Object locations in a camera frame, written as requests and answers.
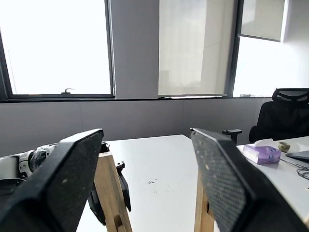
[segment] chair armrest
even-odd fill
[[[242,130],[240,130],[240,129],[222,131],[222,134],[226,134],[226,135],[241,134],[241,133],[242,133]]]
[[[222,134],[231,135],[231,139],[237,144],[237,135],[241,134],[242,130],[234,129],[234,130],[224,130]]]

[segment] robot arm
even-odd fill
[[[0,158],[0,180],[10,178],[26,179],[46,160],[58,144],[44,145],[35,151],[27,151]],[[2,170],[11,170],[9,175]]]

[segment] roller blind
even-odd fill
[[[280,41],[284,0],[244,0],[241,34]]]
[[[161,0],[159,95],[225,93],[234,0]]]

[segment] laptop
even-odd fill
[[[301,151],[293,154],[286,154],[287,157],[309,163],[309,151]]]

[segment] cable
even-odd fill
[[[280,158],[280,160],[282,160],[286,163],[289,163],[289,164],[295,166],[296,168],[298,168],[296,170],[297,174],[299,176],[301,176],[302,178],[309,180],[309,167],[304,167],[303,165],[300,165],[300,164],[291,163],[291,162],[289,162],[287,160],[283,160],[281,158]]]

